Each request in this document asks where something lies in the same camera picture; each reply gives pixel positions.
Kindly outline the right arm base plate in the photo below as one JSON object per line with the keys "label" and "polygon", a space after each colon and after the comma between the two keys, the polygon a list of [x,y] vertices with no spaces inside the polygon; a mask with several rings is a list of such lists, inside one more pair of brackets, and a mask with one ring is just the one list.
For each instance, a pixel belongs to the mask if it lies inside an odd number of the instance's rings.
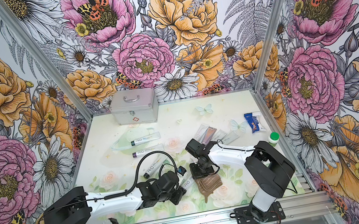
{"label": "right arm base plate", "polygon": [[285,213],[276,201],[271,204],[267,211],[261,211],[253,205],[235,208],[230,218],[237,221],[237,224],[265,224],[268,222],[281,221],[285,219]]}

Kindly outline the pink cap toothpaste tube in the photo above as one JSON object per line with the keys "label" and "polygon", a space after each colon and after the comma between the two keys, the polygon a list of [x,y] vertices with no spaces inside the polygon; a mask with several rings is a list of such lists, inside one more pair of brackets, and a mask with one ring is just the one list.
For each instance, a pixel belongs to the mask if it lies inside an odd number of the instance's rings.
{"label": "pink cap toothpaste tube", "polygon": [[207,125],[207,124],[201,124],[196,131],[194,139],[198,142],[202,142],[202,139],[205,137],[208,127],[209,127],[209,125]]}

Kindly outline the metallic pink toothpaste tube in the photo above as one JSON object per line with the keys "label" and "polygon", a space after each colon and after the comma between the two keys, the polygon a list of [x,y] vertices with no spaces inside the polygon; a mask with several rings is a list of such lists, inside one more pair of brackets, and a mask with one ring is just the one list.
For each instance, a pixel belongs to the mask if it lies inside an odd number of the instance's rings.
{"label": "metallic pink toothpaste tube", "polygon": [[212,140],[212,138],[215,135],[216,131],[217,131],[217,128],[208,127],[207,130],[205,131],[202,139],[201,139],[202,143],[203,144],[208,144]]}

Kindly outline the black cap toothpaste tube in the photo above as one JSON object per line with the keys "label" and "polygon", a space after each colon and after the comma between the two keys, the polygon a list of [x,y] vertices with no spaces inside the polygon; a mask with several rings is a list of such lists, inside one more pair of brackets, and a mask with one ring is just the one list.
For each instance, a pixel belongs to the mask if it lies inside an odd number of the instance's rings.
{"label": "black cap toothpaste tube", "polygon": [[227,136],[227,132],[223,130],[217,130],[216,133],[213,135],[212,140],[217,141],[223,139],[225,136]]}

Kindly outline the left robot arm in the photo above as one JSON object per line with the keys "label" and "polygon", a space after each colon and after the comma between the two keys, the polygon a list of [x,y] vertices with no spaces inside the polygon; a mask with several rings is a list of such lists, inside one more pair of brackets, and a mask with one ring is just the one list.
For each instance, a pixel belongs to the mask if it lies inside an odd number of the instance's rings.
{"label": "left robot arm", "polygon": [[111,214],[135,212],[166,201],[178,205],[186,194],[180,184],[185,173],[180,166],[158,179],[136,184],[133,191],[87,193],[81,186],[73,188],[45,210],[44,224],[119,224]]}

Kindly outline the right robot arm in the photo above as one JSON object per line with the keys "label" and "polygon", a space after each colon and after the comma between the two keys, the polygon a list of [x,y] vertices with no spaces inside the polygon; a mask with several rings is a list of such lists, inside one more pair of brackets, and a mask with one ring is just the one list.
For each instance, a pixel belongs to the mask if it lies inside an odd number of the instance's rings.
{"label": "right robot arm", "polygon": [[221,141],[207,144],[192,139],[185,150],[197,161],[190,164],[194,179],[217,174],[222,165],[243,166],[250,173],[259,189],[246,208],[237,208],[233,214],[239,224],[262,224],[280,221],[285,215],[276,202],[282,198],[296,172],[294,164],[274,145],[280,135],[272,132],[267,140],[254,146],[237,147],[224,145]]}

